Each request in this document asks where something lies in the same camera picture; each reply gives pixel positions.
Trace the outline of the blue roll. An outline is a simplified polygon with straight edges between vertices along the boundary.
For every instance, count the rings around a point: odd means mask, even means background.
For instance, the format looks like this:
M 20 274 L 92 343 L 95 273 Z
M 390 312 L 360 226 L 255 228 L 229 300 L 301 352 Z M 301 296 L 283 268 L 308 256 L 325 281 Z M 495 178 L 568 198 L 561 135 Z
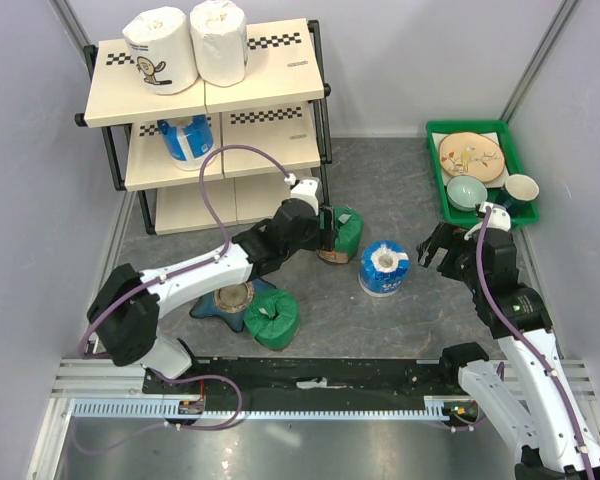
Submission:
M 175 165 L 184 171 L 199 170 L 214 146 L 207 116 L 159 120 L 157 125 Z
M 400 289 L 409 267 L 409 256 L 399 244 L 390 240 L 377 241 L 362 254 L 358 280 L 370 296 L 391 296 Z

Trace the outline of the plain white roll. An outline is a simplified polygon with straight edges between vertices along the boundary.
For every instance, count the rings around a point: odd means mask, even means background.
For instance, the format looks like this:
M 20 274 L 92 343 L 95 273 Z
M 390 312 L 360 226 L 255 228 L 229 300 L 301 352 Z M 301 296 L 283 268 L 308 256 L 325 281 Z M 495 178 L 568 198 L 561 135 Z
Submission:
M 219 87 L 242 82 L 248 63 L 247 19 L 233 1 L 204 1 L 189 14 L 198 72 Z

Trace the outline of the white cartoon-print roll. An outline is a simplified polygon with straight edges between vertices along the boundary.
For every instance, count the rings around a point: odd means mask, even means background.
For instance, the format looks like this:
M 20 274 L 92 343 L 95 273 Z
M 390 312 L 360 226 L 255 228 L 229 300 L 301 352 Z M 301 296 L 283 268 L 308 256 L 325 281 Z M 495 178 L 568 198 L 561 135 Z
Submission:
M 144 85 L 154 94 L 180 93 L 198 79 L 188 18 L 164 6 L 138 14 L 122 35 Z

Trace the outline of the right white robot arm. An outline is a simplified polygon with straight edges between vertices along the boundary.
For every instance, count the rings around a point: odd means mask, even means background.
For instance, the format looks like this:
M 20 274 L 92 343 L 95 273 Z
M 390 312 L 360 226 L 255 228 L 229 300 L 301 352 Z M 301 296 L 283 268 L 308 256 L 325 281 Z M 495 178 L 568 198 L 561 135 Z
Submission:
M 466 230 L 441 222 L 417 247 L 428 267 L 472 294 L 478 318 L 512 367 L 517 399 L 475 342 L 447 347 L 438 381 L 447 392 L 467 393 L 510 449 L 518 479 L 600 479 L 600 443 L 568 385 L 551 319 L 537 291 L 519 282 L 510 231 L 477 224 Z

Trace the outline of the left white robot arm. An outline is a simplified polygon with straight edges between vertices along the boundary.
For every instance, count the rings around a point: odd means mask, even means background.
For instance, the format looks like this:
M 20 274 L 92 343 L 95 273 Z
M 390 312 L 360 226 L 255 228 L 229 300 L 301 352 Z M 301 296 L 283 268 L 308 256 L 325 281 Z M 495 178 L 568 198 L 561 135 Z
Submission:
M 130 264 L 115 268 L 88 311 L 88 333 L 115 366 L 139 364 L 176 392 L 191 392 L 200 378 L 194 356 L 160 332 L 159 320 L 191 300 L 275 272 L 300 250 L 330 249 L 335 237 L 332 208 L 285 200 L 272 218 L 204 255 L 142 272 Z

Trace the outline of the green roll near shelf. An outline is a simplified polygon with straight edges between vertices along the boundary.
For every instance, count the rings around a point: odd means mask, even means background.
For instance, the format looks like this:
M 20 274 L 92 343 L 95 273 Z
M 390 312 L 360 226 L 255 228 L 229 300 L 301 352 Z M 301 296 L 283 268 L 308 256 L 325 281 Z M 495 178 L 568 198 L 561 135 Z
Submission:
M 347 264 L 357 254 L 364 228 L 361 215 L 348 206 L 333 207 L 336 239 L 332 250 L 318 250 L 317 256 L 329 264 Z

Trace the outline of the beige three-tier shelf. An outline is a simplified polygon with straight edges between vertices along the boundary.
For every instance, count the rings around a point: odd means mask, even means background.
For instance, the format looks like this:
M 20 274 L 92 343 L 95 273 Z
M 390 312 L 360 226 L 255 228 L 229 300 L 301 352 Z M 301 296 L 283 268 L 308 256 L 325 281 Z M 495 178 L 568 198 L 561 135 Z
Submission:
M 252 24 L 244 80 L 219 87 L 197 80 L 172 95 L 143 85 L 121 39 L 89 45 L 91 80 L 81 127 L 104 138 L 114 186 L 138 196 L 145 229 L 174 234 L 256 222 L 290 190 L 282 174 L 324 176 L 331 160 L 319 25 L 294 19 Z M 221 154 L 204 173 L 179 169 L 158 121 L 207 116 Z

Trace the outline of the celadon ceramic bowl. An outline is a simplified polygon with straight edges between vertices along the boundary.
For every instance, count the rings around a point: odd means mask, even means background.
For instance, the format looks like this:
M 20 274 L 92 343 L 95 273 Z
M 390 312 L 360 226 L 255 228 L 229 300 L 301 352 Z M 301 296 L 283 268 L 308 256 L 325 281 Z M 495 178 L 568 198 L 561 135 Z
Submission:
M 471 176 L 452 178 L 446 187 L 451 206 L 460 211 L 472 211 L 488 199 L 488 190 L 478 179 Z

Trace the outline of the dark green white-lined cup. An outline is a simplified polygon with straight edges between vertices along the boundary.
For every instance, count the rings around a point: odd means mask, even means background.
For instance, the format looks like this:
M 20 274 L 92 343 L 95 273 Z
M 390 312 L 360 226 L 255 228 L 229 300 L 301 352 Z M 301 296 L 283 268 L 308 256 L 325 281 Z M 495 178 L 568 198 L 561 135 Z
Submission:
M 522 174 L 510 175 L 496 196 L 495 203 L 510 215 L 523 212 L 539 195 L 536 181 Z

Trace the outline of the green plastic tray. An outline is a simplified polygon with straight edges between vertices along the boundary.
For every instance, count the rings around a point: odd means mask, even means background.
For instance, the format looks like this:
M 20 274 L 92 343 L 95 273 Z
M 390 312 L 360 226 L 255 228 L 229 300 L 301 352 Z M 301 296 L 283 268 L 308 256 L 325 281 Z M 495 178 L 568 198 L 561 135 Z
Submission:
M 450 205 L 446 187 L 451 180 L 441 169 L 438 163 L 438 147 L 441 139 L 452 133 L 473 132 L 491 137 L 501 147 L 505 156 L 505 171 L 496 180 L 485 183 L 488 190 L 488 200 L 493 202 L 496 199 L 498 191 L 504 185 L 510 175 L 522 174 L 524 168 L 519 160 L 517 150 L 514 145 L 513 137 L 509 131 L 508 125 L 499 120 L 437 120 L 426 124 L 427 145 L 430 151 L 431 162 L 433 164 L 434 178 L 436 182 L 437 193 L 440 201 L 441 215 L 445 221 L 460 226 L 470 228 L 474 226 L 478 217 L 473 211 L 460 211 Z

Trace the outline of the bird-painted ceramic plate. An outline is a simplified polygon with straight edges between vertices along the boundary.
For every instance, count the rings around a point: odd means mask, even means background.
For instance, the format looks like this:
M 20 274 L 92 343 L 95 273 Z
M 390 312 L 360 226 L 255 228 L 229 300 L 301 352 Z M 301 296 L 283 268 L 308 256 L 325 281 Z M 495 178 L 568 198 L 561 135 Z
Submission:
M 473 132 L 444 136 L 438 147 L 438 163 L 449 178 L 470 176 L 483 183 L 496 180 L 505 171 L 505 156 L 499 144 Z

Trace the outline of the green roll front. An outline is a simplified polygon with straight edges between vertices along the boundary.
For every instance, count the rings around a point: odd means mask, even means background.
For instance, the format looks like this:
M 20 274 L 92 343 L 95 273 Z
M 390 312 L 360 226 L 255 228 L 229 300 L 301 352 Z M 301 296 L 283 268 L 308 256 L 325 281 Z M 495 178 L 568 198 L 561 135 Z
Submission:
M 284 290 L 258 293 L 245 310 L 244 325 L 262 346 L 283 350 L 292 342 L 300 325 L 298 303 Z

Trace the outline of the blue star-shaped dish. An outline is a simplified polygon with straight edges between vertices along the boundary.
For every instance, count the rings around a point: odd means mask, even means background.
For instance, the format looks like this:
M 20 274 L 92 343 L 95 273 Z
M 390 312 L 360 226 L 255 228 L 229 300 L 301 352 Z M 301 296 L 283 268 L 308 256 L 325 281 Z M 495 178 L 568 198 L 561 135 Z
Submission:
M 274 284 L 262 279 L 222 287 L 200 297 L 189 316 L 194 319 L 218 318 L 231 331 L 240 333 L 244 329 L 247 307 L 258 294 L 275 288 Z

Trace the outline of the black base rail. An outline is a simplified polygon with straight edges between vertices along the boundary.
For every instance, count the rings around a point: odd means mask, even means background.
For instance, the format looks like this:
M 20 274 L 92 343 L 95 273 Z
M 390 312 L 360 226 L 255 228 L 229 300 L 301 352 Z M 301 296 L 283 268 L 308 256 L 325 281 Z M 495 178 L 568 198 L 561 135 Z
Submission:
M 370 358 L 201 357 L 188 376 L 219 375 L 247 401 L 398 406 L 409 399 L 466 393 L 438 361 Z

